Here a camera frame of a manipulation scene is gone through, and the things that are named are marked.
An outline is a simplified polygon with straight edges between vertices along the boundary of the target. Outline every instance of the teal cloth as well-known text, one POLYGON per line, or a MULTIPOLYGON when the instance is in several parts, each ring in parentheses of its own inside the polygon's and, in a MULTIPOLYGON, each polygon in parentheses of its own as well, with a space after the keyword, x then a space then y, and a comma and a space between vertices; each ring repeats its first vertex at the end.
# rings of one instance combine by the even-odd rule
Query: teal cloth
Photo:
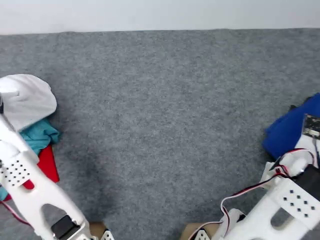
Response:
MULTIPOLYGON (((47 119, 37 121, 30 127, 20 132, 26 143, 38 155, 42 149, 45 149, 50 143, 56 144, 59 141, 60 133, 52 127, 47 119)), ((0 201, 3 201, 8 195, 4 187, 0 188, 0 201)))

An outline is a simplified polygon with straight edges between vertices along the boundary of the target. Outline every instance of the white wall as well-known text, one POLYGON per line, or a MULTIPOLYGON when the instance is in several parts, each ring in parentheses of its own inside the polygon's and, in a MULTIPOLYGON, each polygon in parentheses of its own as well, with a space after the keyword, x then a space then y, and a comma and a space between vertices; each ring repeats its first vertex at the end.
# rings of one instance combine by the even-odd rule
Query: white wall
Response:
POLYGON ((320 0, 1 0, 0 34, 320 28, 320 0))

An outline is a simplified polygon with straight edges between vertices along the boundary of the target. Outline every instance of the clothing pile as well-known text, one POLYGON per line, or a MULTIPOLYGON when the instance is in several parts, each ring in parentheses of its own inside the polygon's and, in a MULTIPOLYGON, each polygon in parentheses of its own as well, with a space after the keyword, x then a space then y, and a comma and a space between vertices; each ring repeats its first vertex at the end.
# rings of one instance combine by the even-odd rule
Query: clothing pile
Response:
POLYGON ((306 114, 320 117, 320 93, 307 98, 299 107, 291 106, 287 114, 278 118, 265 130, 266 138, 262 145, 274 159, 296 147, 306 114))
MULTIPOLYGON (((50 86, 33 75, 8 75, 0 78, 0 94, 4 115, 39 155, 38 166, 51 180, 59 181, 50 144, 59 141, 60 133, 46 119, 57 108, 50 86)), ((0 201, 8 199, 8 192, 1 187, 0 201)))

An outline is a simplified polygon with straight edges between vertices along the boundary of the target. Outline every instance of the circuit board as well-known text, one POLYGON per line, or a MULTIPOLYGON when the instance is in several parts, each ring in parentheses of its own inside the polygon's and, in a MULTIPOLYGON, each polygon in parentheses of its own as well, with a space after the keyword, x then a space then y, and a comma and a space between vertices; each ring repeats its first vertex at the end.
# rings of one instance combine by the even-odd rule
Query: circuit board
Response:
POLYGON ((302 134, 320 140, 320 117, 306 114, 302 134))

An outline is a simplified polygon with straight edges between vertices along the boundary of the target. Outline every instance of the blue cloth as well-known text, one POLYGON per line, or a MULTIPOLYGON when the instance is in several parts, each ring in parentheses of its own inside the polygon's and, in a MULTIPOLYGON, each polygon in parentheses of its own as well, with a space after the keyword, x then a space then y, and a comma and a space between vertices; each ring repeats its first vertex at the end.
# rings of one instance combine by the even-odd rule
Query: blue cloth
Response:
MULTIPOLYGON (((45 149, 50 143, 56 144, 59 141, 60 133, 50 125, 47 119, 37 121, 30 127, 20 132, 26 143, 38 155, 42 149, 45 149)), ((0 201, 3 201, 8 195, 4 187, 0 188, 0 201)))
POLYGON ((278 118, 266 130, 262 145, 275 159, 295 148, 300 139, 305 114, 320 117, 320 94, 278 118))

